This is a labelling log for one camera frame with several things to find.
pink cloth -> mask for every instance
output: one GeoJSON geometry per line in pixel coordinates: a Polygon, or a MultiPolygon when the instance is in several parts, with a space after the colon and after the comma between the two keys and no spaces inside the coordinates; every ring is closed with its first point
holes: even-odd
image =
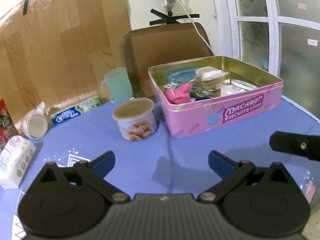
{"type": "Polygon", "coordinates": [[[165,97],[169,103],[174,105],[184,104],[191,102],[190,91],[192,84],[185,83],[176,90],[168,89],[165,93],[165,97]]]}

pink tin box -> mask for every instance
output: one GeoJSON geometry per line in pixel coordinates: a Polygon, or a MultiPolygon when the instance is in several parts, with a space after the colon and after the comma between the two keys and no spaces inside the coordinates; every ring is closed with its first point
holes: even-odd
{"type": "Polygon", "coordinates": [[[153,92],[161,104],[167,126],[175,138],[185,138],[238,122],[279,106],[283,80],[228,57],[205,57],[149,68],[153,92]],[[249,82],[259,88],[230,96],[173,105],[164,96],[169,74],[213,66],[229,71],[227,78],[249,82]]]}

white cable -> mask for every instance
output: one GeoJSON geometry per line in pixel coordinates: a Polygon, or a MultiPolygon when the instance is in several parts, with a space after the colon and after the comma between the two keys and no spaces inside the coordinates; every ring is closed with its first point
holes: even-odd
{"type": "Polygon", "coordinates": [[[197,26],[195,25],[193,19],[191,18],[190,14],[188,14],[186,8],[183,6],[183,4],[177,0],[177,2],[181,5],[182,9],[184,10],[184,12],[187,14],[188,18],[190,19],[191,23],[193,24],[193,27],[195,28],[197,34],[199,35],[199,37],[204,41],[204,43],[208,46],[208,48],[212,51],[213,55],[214,55],[214,52],[212,50],[212,48],[210,47],[210,45],[207,43],[207,41],[205,40],[204,37],[201,36],[201,34],[199,33],[198,29],[197,29],[197,26]]]}

brown chair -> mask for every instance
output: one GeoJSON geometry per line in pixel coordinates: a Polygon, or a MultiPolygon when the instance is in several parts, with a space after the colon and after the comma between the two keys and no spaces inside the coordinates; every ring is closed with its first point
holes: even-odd
{"type": "MultiPolygon", "coordinates": [[[[208,41],[200,23],[200,34],[208,41]]],[[[123,39],[125,67],[135,97],[153,97],[148,68],[170,62],[213,56],[191,23],[131,31],[123,39]]]]}

can lid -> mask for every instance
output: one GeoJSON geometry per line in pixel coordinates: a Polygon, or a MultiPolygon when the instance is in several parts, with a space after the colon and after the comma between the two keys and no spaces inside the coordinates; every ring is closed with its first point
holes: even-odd
{"type": "Polygon", "coordinates": [[[231,84],[233,84],[233,85],[235,85],[237,87],[246,89],[246,90],[254,90],[254,89],[258,88],[255,85],[252,85],[252,84],[250,84],[248,82],[244,82],[244,81],[237,80],[237,79],[232,79],[231,80],[231,84]]]}
{"type": "Polygon", "coordinates": [[[26,122],[28,133],[34,139],[41,139],[48,131],[48,122],[41,114],[32,115],[26,122]]]}
{"type": "Polygon", "coordinates": [[[113,111],[113,119],[117,121],[134,121],[152,112],[153,101],[149,98],[137,98],[119,105],[113,111]]]}

